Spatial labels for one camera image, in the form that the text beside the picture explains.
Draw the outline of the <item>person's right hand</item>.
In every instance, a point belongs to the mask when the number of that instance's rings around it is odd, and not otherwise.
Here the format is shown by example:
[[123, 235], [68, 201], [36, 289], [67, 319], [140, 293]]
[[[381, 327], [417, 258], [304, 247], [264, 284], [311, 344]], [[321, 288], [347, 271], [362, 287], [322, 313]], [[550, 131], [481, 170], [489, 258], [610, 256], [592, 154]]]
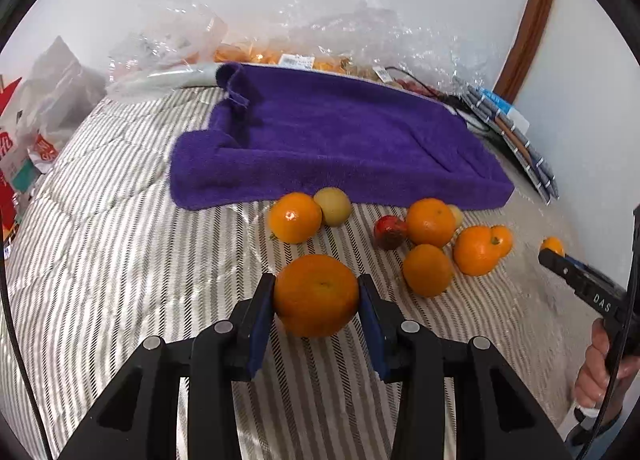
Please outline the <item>person's right hand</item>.
[[[578, 371], [574, 384], [574, 399], [582, 408], [596, 408], [601, 405], [611, 377], [605, 368], [605, 358], [610, 349], [610, 340], [603, 328], [603, 320], [596, 319], [591, 327], [591, 344], [585, 352], [585, 362]], [[617, 370], [617, 388], [614, 391], [605, 417], [617, 416], [623, 408], [626, 391], [639, 371], [639, 357], [627, 356]]]

